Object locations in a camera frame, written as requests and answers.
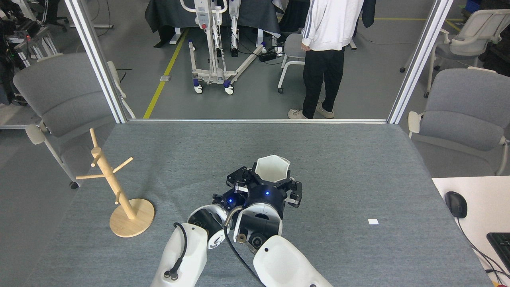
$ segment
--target metal frame pole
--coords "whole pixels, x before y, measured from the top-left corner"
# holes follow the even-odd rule
[[[76,25],[76,30],[80,35],[83,47],[89,56],[90,63],[99,80],[101,89],[105,94],[105,98],[110,106],[115,122],[125,124],[127,122],[124,111],[120,103],[120,96],[115,88],[113,77],[109,71],[107,61],[103,51],[99,45],[99,40],[94,30],[94,25],[90,20],[90,15],[86,9],[83,0],[65,0],[67,9],[71,18]]]
[[[397,99],[388,117],[389,124],[398,124],[400,122],[452,3],[453,0],[436,0],[434,3],[409,69],[405,73],[404,82],[400,87]]]

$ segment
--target yellow floor line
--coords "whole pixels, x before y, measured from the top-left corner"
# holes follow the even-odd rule
[[[457,30],[457,32],[461,31],[455,24],[450,22],[450,20],[446,20],[445,23],[447,23],[448,25],[452,26],[455,30]]]
[[[425,21],[426,18],[374,18],[374,20]],[[448,21],[464,21],[464,19],[447,19]]]
[[[179,40],[179,43],[177,44],[177,48],[175,49],[175,52],[173,52],[172,58],[170,59],[170,63],[168,63],[168,66],[166,67],[164,76],[168,76],[170,74],[170,71],[172,70],[173,64],[175,63],[175,60],[177,59],[177,56],[179,52],[181,51],[181,47],[183,46],[184,39],[186,39],[186,34],[188,34],[188,29],[184,31],[184,33],[181,35],[181,38]],[[147,107],[147,110],[145,111],[145,114],[143,115],[143,118],[150,118],[150,114],[152,114],[152,111],[154,110],[154,106],[156,105],[156,102],[159,99],[159,96],[161,94],[161,91],[163,90],[163,87],[165,86],[166,82],[160,82],[158,85],[158,88],[156,89],[156,92],[154,93],[154,96],[152,97],[152,100]]]

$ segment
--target power strip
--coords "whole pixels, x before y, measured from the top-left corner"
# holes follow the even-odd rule
[[[259,55],[259,61],[261,62],[266,62],[274,59],[276,59],[275,51],[267,51],[267,53]]]

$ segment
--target white hoodie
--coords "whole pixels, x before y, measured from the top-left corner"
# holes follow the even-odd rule
[[[364,0],[311,0],[301,31],[303,44],[314,51],[349,45]]]

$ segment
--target gray table surface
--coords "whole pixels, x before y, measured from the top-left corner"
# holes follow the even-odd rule
[[[117,177],[128,198],[154,204],[154,222],[133,238],[114,235],[113,193],[90,179],[26,286],[149,286],[173,222],[271,154],[291,161],[303,187],[301,206],[284,211],[283,236],[332,285],[492,286],[398,125],[129,123],[104,150],[113,166],[134,157]],[[208,252],[197,286],[258,285],[224,243]]]

